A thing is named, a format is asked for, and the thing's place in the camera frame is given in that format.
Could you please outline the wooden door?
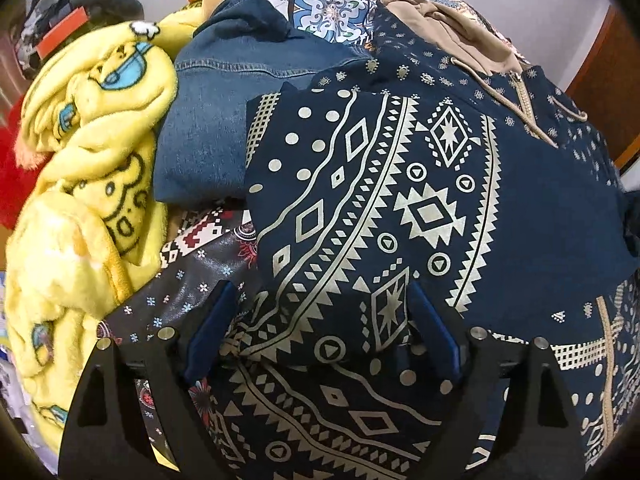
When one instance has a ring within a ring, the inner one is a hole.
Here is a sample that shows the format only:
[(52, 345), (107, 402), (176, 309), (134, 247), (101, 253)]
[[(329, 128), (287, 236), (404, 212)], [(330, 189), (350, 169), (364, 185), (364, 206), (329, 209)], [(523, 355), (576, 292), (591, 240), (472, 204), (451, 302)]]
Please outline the wooden door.
[(639, 39), (610, 6), (567, 94), (604, 134), (618, 169), (639, 157)]

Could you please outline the yellow cartoon fleece blanket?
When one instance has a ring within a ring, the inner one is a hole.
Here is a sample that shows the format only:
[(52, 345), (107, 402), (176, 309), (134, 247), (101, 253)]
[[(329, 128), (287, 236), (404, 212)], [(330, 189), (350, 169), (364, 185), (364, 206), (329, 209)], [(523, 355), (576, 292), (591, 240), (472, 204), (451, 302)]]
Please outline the yellow cartoon fleece blanket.
[(6, 244), (6, 329), (44, 443), (58, 450), (99, 322), (160, 270), (168, 212), (153, 196), (174, 62), (203, 17), (88, 32), (30, 85), (16, 160), (43, 167)]

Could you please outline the navy patterned hooded jacket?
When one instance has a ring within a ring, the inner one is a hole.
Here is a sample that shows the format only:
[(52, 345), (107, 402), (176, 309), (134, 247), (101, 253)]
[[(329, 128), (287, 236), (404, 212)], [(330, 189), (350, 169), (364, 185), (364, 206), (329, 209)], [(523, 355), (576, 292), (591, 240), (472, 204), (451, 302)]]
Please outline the navy patterned hooded jacket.
[(381, 0), (374, 55), (248, 104), (259, 288), (212, 370), (254, 454), (235, 479), (407, 479), (452, 385), (396, 330), (398, 278), (465, 321), (495, 282), (540, 291), (494, 335), (550, 342), (585, 473), (638, 400), (638, 197), (540, 68), (491, 74), (426, 22)]

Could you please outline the dark floral patterned cloth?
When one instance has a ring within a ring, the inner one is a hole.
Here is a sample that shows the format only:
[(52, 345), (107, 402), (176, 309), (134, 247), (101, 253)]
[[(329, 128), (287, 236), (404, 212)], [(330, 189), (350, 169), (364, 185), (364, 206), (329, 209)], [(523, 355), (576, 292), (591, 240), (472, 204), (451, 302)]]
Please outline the dark floral patterned cloth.
[(232, 320), (257, 292), (256, 231), (250, 212), (224, 207), (189, 212), (176, 238), (160, 250), (160, 270), (99, 322), (98, 337), (144, 344), (163, 328), (180, 340), (174, 359), (195, 411), (232, 468), (253, 457), (238, 430), (224, 421), (233, 403), (214, 393), (213, 362)]

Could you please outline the blue denim jacket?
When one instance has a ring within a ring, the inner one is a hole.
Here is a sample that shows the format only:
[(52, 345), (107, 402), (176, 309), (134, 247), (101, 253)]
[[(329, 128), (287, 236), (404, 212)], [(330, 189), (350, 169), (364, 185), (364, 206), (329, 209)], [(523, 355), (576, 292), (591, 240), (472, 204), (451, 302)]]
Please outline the blue denim jacket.
[(295, 28), (268, 0), (224, 0), (176, 57), (178, 90), (153, 172), (160, 203), (197, 207), (244, 195), (246, 104), (288, 82), (367, 57)]

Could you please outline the red plush fabric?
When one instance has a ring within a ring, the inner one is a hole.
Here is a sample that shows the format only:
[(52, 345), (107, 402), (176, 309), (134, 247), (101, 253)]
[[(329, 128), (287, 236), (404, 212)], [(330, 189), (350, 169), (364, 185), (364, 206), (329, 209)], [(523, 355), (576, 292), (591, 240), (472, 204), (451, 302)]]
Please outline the red plush fabric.
[(1, 127), (1, 224), (8, 230), (14, 229), (25, 200), (50, 158), (47, 154), (40, 154), (36, 166), (30, 169), (16, 164), (14, 144), (20, 133), (23, 101), (21, 96), (6, 116), (6, 124)]

